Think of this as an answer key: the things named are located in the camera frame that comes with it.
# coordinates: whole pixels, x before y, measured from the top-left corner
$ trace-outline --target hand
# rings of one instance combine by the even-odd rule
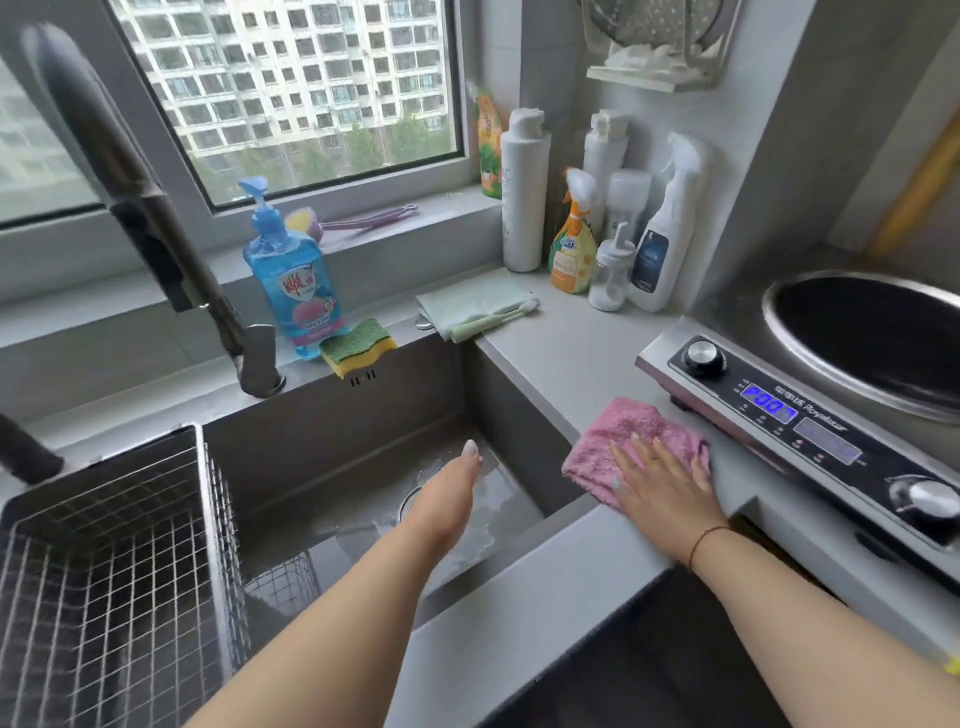
[[[423,534],[440,557],[464,535],[473,508],[473,483],[481,463],[483,458],[476,443],[467,440],[464,453],[427,481],[403,520]]]
[[[610,443],[623,473],[614,482],[617,500],[660,552],[686,564],[701,536],[714,526],[727,525],[713,486],[696,458],[689,473],[659,439],[648,445],[634,433],[630,442],[643,468],[617,443]]]

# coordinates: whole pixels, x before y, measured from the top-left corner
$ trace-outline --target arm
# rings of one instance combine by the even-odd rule
[[[660,442],[634,436],[633,446],[642,469],[612,445],[624,511],[717,596],[795,728],[956,723],[960,681],[749,539],[729,529],[704,536],[727,521],[699,464],[688,473]]]
[[[482,458],[471,443],[410,513],[224,685],[188,728],[380,726],[420,592],[460,540]]]

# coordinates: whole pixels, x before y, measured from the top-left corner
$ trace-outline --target plastic bottle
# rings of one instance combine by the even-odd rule
[[[517,109],[500,137],[503,155],[503,264],[527,273],[540,267],[550,166],[550,133],[540,109]]]
[[[652,175],[640,169],[620,169],[610,177],[607,190],[607,215],[603,224],[603,239],[616,236],[620,223],[627,223],[627,239],[637,240],[640,218],[647,208]]]
[[[550,282],[566,293],[583,293],[590,284],[590,274],[597,254],[597,244],[587,222],[590,206],[596,200],[596,180],[582,169],[570,167],[566,175],[565,203],[570,214],[550,245],[547,267]]]
[[[627,113],[617,109],[600,109],[590,119],[593,128],[584,143],[584,171],[597,182],[597,199],[588,222],[593,230],[603,227],[607,188],[611,175],[623,166],[627,154]]]
[[[320,343],[344,326],[320,249],[309,235],[288,231],[279,210],[267,205],[265,178],[243,180],[240,186],[256,199],[253,227],[260,233],[243,257],[297,356],[312,359],[320,354]]]
[[[709,146],[693,136],[673,132],[667,140],[673,146],[667,165],[674,169],[673,179],[637,245],[627,290],[631,303],[651,312],[661,310],[673,293],[693,236],[700,181],[713,156]]]
[[[613,238],[604,240],[597,251],[597,269],[590,282],[588,301],[598,310],[619,310],[627,300],[636,254],[636,247],[627,240],[627,229],[627,223],[620,223]]]

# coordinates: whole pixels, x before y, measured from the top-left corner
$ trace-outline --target white bottle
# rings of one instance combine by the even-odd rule
[[[503,264],[527,273],[543,256],[543,216],[550,166],[550,133],[540,109],[517,109],[500,137],[502,153]]]
[[[604,240],[616,236],[620,223],[627,224],[627,239],[639,238],[640,218],[647,208],[652,175],[640,169],[619,169],[610,177],[607,190],[607,215],[604,218]]]
[[[627,290],[630,303],[652,313],[666,306],[673,293],[693,236],[700,181],[713,156],[709,146],[693,136],[673,132],[667,140],[673,146],[667,165],[674,168],[673,179],[663,193],[663,205],[637,243]]]
[[[590,228],[598,234],[603,226],[607,208],[607,189],[611,175],[623,166],[627,154],[627,113],[617,109],[600,109],[593,114],[593,131],[584,142],[584,172],[597,180],[597,198],[587,218]]]

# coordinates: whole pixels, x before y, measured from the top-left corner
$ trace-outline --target white pump bottle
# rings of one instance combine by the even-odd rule
[[[695,224],[697,196],[713,152],[700,139],[673,132],[667,137],[673,156],[666,169],[673,179],[663,193],[663,205],[650,218],[636,246],[627,299],[656,313],[666,306],[684,263]]]

